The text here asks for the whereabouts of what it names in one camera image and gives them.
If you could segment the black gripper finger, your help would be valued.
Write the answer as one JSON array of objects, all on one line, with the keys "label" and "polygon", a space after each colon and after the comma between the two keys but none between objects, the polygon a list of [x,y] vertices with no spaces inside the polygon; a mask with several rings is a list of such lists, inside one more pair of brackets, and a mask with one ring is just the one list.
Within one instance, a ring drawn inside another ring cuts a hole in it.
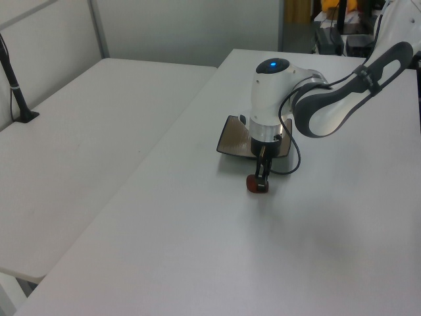
[{"label": "black gripper finger", "polygon": [[270,174],[271,164],[271,158],[264,156],[265,177],[263,179],[256,179],[258,192],[267,192],[269,189],[268,176]]},{"label": "black gripper finger", "polygon": [[257,164],[256,164],[256,171],[255,171],[256,179],[263,179],[265,177],[265,167],[264,167],[265,151],[266,151],[266,146],[262,145],[257,155]]}]

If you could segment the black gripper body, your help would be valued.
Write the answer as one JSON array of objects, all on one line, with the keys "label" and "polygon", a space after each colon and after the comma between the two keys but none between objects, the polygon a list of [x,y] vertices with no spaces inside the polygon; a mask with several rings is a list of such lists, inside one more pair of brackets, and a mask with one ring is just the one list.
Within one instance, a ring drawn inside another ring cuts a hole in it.
[{"label": "black gripper body", "polygon": [[275,135],[272,142],[261,142],[254,138],[251,138],[251,152],[254,156],[258,157],[264,148],[264,154],[267,157],[275,158],[280,152],[280,146],[282,144],[282,136],[280,134]]}]

